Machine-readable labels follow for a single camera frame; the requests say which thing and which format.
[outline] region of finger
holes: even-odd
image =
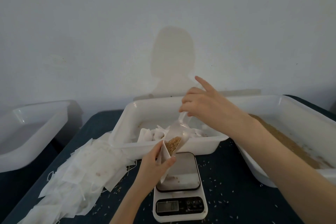
[[[206,91],[214,90],[214,87],[211,86],[210,83],[208,83],[207,81],[205,81],[203,78],[200,78],[199,76],[195,76],[195,79],[196,79],[196,81],[198,81],[203,86],[203,88]]]
[[[188,94],[204,94],[204,93],[205,93],[204,90],[201,90],[201,89],[196,88],[196,87],[192,87],[188,90],[186,95],[188,95]]]
[[[176,157],[175,156],[172,156],[172,157],[168,158],[160,166],[160,168],[162,169],[162,172],[165,173],[168,168],[170,168],[172,165],[174,165],[175,162],[176,162]]]
[[[161,147],[162,147],[162,143],[163,141],[159,141],[154,147],[153,149],[150,150],[150,152],[148,153],[150,156],[156,158],[157,155],[160,153]]]
[[[188,94],[185,95],[182,99],[182,103],[187,103],[187,102],[193,102],[195,101],[197,98],[199,98],[199,94]]]
[[[181,105],[179,112],[193,112],[194,105],[191,102],[187,102]]]

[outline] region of table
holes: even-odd
[[[304,100],[298,98],[296,100],[304,103]],[[336,115],[311,103],[304,104],[336,120]],[[15,224],[23,219],[40,201],[38,195],[47,183],[48,174],[56,171],[57,167],[70,157],[70,153],[89,139],[97,139],[113,130],[121,114],[122,110],[116,110],[99,112],[92,116],[7,216],[3,224]],[[209,208],[204,223],[303,223],[278,189],[264,186],[254,178],[233,140],[221,142],[213,154],[196,156],[196,160]],[[111,193],[108,191],[102,193],[96,206],[86,216],[63,218],[60,224],[109,223],[131,187],[140,163],[139,160],[136,168],[125,175]],[[150,193],[142,202],[134,223],[156,223],[152,204],[153,193]],[[201,223],[201,221],[184,223]]]

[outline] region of scale control panel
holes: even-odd
[[[158,216],[202,213],[204,203],[200,197],[160,199],[156,202],[155,211]]]

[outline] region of digital kitchen scale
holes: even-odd
[[[158,222],[203,220],[208,213],[194,154],[176,154],[163,183],[154,188],[153,215]]]

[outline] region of person's left hand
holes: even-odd
[[[170,157],[164,163],[158,164],[155,159],[158,157],[163,141],[159,141],[154,148],[147,153],[141,161],[139,172],[133,183],[133,188],[145,198],[156,186],[160,178],[168,168],[175,162],[176,157]]]

